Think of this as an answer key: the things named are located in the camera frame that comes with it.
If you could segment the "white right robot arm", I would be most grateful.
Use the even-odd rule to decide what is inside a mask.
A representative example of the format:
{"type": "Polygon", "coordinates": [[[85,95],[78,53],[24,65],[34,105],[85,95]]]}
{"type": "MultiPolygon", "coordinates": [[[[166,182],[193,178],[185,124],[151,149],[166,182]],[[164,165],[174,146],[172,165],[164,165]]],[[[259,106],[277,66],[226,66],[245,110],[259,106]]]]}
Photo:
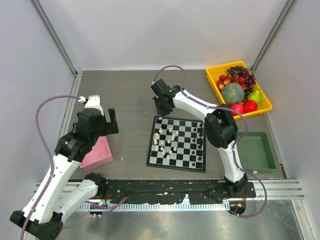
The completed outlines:
{"type": "Polygon", "coordinates": [[[154,81],[151,89],[158,115],[169,115],[174,108],[184,110],[204,122],[209,143],[218,149],[223,167],[227,193],[238,197],[244,192],[248,176],[244,172],[238,149],[238,126],[232,109],[226,105],[208,103],[190,94],[181,86],[170,87],[162,79],[154,81]]]}

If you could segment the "black and white chessboard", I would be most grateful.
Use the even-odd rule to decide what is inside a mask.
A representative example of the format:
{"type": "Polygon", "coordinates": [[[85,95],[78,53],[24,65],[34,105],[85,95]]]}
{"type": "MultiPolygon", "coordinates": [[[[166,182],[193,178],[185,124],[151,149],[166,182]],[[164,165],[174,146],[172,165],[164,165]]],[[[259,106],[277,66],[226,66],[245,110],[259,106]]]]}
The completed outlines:
{"type": "Polygon", "coordinates": [[[206,172],[206,129],[201,120],[153,118],[148,167],[206,172]]]}

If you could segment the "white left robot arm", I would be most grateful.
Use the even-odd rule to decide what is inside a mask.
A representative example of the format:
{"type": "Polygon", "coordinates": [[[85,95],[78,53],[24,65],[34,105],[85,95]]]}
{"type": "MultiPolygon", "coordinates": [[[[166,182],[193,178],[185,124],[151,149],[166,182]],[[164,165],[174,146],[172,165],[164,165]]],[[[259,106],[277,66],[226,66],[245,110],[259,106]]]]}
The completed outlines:
{"type": "Polygon", "coordinates": [[[77,122],[72,130],[58,141],[53,166],[28,205],[11,214],[9,220],[12,223],[39,240],[55,240],[66,220],[82,203],[92,197],[102,199],[106,195],[106,179],[91,172],[75,190],[60,199],[71,175],[98,139],[119,133],[115,110],[110,108],[108,113],[110,122],[96,108],[85,108],[77,113],[77,122]]]}

